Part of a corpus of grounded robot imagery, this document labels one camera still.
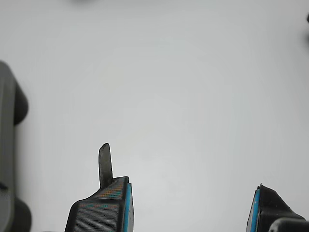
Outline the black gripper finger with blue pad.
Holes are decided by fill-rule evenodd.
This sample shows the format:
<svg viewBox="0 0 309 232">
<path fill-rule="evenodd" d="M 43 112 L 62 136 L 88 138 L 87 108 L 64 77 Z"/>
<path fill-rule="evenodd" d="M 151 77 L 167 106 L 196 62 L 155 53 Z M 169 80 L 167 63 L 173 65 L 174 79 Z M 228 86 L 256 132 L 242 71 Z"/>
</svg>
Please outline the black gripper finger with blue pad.
<svg viewBox="0 0 309 232">
<path fill-rule="evenodd" d="M 66 232 L 133 232 L 134 206 L 128 176 L 113 177 L 110 145 L 98 153 L 98 191 L 75 202 L 69 212 Z"/>
<path fill-rule="evenodd" d="M 263 184 L 254 193 L 247 232 L 305 232 L 306 219 L 295 213 L 279 194 Z"/>
</svg>

